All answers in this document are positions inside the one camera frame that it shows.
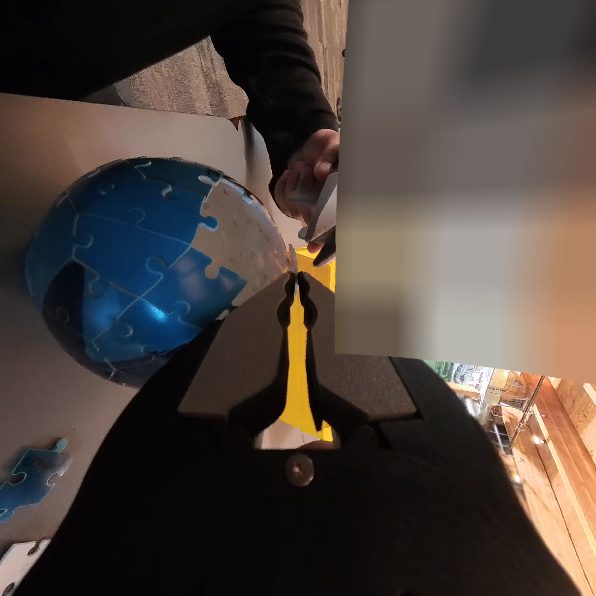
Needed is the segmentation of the person's left hand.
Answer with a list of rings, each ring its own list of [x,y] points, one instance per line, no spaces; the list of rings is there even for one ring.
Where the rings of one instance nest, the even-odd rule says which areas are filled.
[[[314,212],[308,205],[289,200],[298,190],[310,189],[324,183],[339,158],[340,134],[332,129],[313,133],[288,160],[273,189],[273,199],[286,216],[307,226]]]

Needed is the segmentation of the person's left forearm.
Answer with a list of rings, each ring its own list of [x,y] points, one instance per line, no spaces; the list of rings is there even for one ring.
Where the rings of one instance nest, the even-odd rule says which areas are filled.
[[[226,1],[217,16],[210,37],[248,97],[248,119],[269,155],[273,196],[291,155],[318,130],[339,132],[339,123],[323,93],[299,1]]]

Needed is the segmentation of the blue puzzle piece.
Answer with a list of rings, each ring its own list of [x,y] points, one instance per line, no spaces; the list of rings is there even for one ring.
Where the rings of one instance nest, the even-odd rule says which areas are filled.
[[[13,481],[1,485],[1,523],[7,522],[21,507],[39,504],[52,490],[53,477],[62,477],[71,464],[63,453],[68,445],[59,439],[51,449],[29,448],[12,469]]]

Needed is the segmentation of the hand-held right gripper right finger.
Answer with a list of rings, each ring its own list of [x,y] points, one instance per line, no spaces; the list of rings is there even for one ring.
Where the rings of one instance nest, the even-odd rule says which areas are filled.
[[[417,415],[417,407],[388,356],[338,354],[336,294],[306,272],[298,273],[306,332],[305,369],[310,412],[323,423],[352,433],[373,422]]]

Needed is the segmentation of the blue puzzle ball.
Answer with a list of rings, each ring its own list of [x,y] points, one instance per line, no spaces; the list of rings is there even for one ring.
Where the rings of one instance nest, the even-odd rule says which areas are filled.
[[[62,349],[138,389],[287,269],[282,235],[248,189],[201,163],[138,157],[63,192],[29,245],[25,275]]]

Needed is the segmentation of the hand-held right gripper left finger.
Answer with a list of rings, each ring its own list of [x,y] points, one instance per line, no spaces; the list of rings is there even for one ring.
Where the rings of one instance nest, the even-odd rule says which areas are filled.
[[[297,275],[286,272],[228,315],[178,413],[257,437],[286,407],[288,327]]]

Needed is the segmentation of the yellow plastic bin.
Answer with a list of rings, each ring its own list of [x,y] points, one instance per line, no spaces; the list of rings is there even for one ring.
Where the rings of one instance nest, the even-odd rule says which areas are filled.
[[[315,253],[307,248],[296,250],[299,271],[306,272],[322,283],[324,287],[335,291],[336,265],[329,263],[324,266],[314,266]],[[306,375],[306,339],[307,328],[304,324],[304,308],[300,297],[296,294],[290,309],[290,324],[288,326],[288,385],[286,407],[280,421],[294,428],[298,428],[305,435],[315,439],[332,441],[332,429],[326,422],[317,430],[310,412],[308,382]]]

